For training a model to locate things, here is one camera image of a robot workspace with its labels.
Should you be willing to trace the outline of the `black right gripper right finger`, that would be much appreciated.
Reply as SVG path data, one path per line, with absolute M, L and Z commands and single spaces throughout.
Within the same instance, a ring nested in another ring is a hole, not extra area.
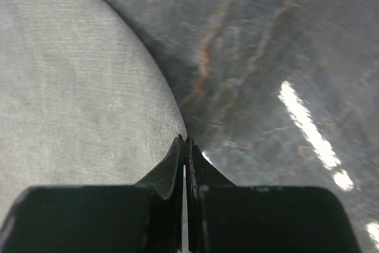
M 339 199 L 308 186 L 238 186 L 185 143 L 191 252 L 359 252 Z

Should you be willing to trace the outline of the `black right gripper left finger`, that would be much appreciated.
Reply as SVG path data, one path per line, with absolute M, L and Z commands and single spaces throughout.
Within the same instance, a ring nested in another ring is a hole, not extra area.
M 29 187 L 1 227 L 2 252 L 177 252 L 184 141 L 132 185 Z

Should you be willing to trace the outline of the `grey-green cloth napkin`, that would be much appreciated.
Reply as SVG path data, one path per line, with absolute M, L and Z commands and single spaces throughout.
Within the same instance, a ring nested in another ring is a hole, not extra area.
M 187 131 L 103 0 L 1 0 L 1 217 L 32 185 L 132 184 Z

